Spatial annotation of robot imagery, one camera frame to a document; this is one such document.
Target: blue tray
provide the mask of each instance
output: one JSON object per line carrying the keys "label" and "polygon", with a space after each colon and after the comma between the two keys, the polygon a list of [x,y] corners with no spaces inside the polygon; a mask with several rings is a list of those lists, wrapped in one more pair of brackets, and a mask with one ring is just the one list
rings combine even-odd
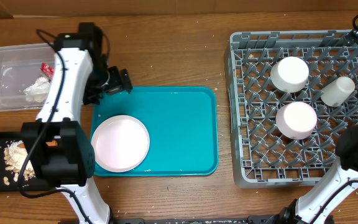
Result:
{"label": "blue tray", "polygon": [[129,115],[150,135],[150,149],[135,169],[115,173],[96,164],[101,177],[210,175],[218,167],[216,99],[205,87],[134,87],[105,96],[93,110],[92,132],[106,119]]}

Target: white plate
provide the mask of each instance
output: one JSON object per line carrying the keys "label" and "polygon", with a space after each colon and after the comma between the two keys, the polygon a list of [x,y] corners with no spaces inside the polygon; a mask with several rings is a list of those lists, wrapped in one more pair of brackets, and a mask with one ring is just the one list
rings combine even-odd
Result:
{"label": "white plate", "polygon": [[99,166],[111,172],[125,172],[144,160],[150,136],[138,119],[119,115],[103,121],[93,133],[91,143]]}

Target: plastic box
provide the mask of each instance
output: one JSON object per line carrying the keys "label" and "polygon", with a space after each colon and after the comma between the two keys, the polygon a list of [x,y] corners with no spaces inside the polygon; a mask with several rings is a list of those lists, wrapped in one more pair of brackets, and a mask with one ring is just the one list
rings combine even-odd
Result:
{"label": "plastic box", "polygon": [[[314,185],[335,160],[335,144],[358,124],[358,46],[349,45],[349,30],[236,32],[225,55],[226,87],[231,109],[231,148],[235,183],[242,188]],[[278,91],[272,66],[288,56],[309,67],[306,86],[296,93]],[[320,96],[340,76],[356,90],[340,106]],[[286,138],[275,116],[283,106],[303,101],[317,114],[317,126],[302,140]]]}
{"label": "plastic box", "polygon": [[23,91],[41,77],[43,62],[54,66],[53,55],[54,51],[47,44],[0,47],[0,111],[39,108],[44,104],[43,101],[26,100]]}

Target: clear plastic container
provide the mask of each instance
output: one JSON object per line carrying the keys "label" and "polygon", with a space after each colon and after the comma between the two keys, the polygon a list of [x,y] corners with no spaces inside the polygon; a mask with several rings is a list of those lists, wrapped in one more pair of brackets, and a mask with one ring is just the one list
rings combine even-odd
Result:
{"label": "clear plastic container", "polygon": [[47,93],[26,95],[23,91],[41,77],[43,62],[54,67],[54,51],[47,44],[0,47],[0,111],[40,108]]}

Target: crumpled plastic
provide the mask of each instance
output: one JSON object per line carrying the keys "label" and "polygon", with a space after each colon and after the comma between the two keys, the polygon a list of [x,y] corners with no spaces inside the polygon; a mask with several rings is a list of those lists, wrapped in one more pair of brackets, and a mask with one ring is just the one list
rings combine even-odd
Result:
{"label": "crumpled plastic", "polygon": [[29,86],[23,91],[25,93],[25,100],[28,102],[36,101],[41,103],[47,99],[49,88],[49,79],[45,77],[39,77],[33,85]]}

